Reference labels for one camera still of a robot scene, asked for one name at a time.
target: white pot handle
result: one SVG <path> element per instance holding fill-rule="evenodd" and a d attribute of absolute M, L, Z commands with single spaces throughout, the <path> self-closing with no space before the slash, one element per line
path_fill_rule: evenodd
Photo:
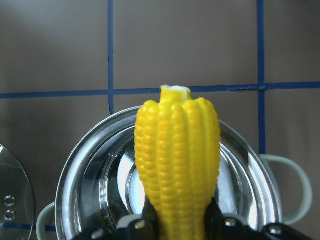
<path fill-rule="evenodd" d="M 297 221 L 302 219 L 310 210 L 312 200 L 313 200 L 312 186 L 307 174 L 298 164 L 296 164 L 295 162 L 287 158 L 284 158 L 281 156 L 275 156 L 275 155 L 266 155 L 266 154 L 259 155 L 259 157 L 263 161 L 263 163 L 267 166 L 267 169 L 268 171 L 270 171 L 271 174 L 272 174 L 272 171 L 269 167 L 269 163 L 271 162 L 285 164 L 291 167 L 298 174 L 300 181 L 302 183 L 302 189 L 303 189 L 302 201 L 300 203 L 300 206 L 296 210 L 283 216 L 284 224 L 291 225 L 296 223 Z"/>
<path fill-rule="evenodd" d="M 52 202 L 48 206 L 46 206 L 39 214 L 39 217 L 36 221 L 36 236 L 38 240 L 47 240 L 46 220 L 48 218 L 48 214 L 54 209 L 55 202 Z"/>

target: stainless steel pot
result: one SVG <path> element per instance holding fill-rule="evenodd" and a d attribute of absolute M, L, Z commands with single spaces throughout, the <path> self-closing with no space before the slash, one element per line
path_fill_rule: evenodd
<path fill-rule="evenodd" d="M 138 109 L 133 107 L 106 118 L 71 152 L 55 199 L 59 240 L 71 240 L 91 227 L 115 231 L 123 216 L 142 212 L 145 192 L 134 159 Z M 223 122 L 220 126 L 221 163 L 215 198 L 222 213 L 242 216 L 255 230 L 268 223 L 282 222 L 280 194 L 268 165 L 232 128 Z M 298 173 L 305 176 L 302 169 Z M 302 215 L 310 204 L 311 200 L 307 199 L 299 210 L 303 211 Z"/>

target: tiled wall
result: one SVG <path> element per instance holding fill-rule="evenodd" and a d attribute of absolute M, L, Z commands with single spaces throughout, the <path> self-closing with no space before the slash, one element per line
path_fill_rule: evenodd
<path fill-rule="evenodd" d="M 25 166 L 36 215 L 55 200 L 73 147 L 109 111 L 183 85 L 257 152 L 304 168 L 314 200 L 293 227 L 317 239 L 319 24 L 317 0 L 1 0 L 0 143 Z M 300 182 L 273 170 L 288 213 Z"/>

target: glass pot lid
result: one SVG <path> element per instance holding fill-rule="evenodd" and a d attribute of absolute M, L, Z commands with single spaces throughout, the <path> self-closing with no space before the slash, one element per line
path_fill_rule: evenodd
<path fill-rule="evenodd" d="M 60 240 L 70 240 L 86 228 L 115 231 L 123 216 L 142 212 L 145 192 L 134 158 L 138 109 L 106 118 L 71 152 L 55 200 Z M 220 127 L 221 162 L 215 198 L 222 213 L 243 216 L 256 230 L 279 222 L 279 196 L 261 160 L 233 129 L 223 122 Z"/>
<path fill-rule="evenodd" d="M 18 159 L 0 144 L 0 239 L 28 240 L 35 223 L 34 192 Z"/>

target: wall tile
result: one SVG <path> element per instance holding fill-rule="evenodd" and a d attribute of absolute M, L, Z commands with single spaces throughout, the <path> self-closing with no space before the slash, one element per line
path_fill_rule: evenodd
<path fill-rule="evenodd" d="M 108 88 L 108 1 L 0 4 L 0 93 Z"/>
<path fill-rule="evenodd" d="M 264 5 L 266 82 L 319 81 L 319 1 L 268 0 Z"/>
<path fill-rule="evenodd" d="M 114 86 L 257 82 L 256 1 L 114 1 Z"/>
<path fill-rule="evenodd" d="M 266 95 L 267 153 L 289 158 L 307 173 L 313 187 L 313 204 L 306 217 L 293 225 L 310 238 L 320 236 L 318 173 L 320 139 L 320 89 L 273 90 Z M 273 165 L 283 200 L 284 213 L 295 210 L 302 200 L 296 173 Z"/>

